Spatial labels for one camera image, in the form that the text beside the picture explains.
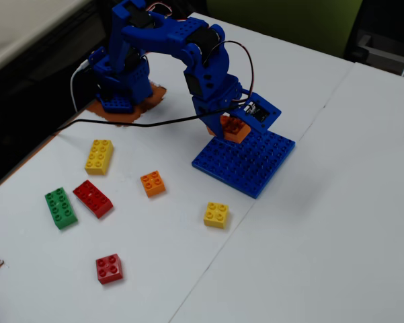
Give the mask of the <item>blue gripper with motor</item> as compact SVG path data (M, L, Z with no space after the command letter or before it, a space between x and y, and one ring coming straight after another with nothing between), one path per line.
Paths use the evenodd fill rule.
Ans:
M240 100L242 86L237 77L227 75L220 87L209 98L192 96L193 105L197 115L205 115L208 112L229 108L235 104L234 100ZM223 126L220 118L223 114L204 116L201 121L219 138L224 138Z

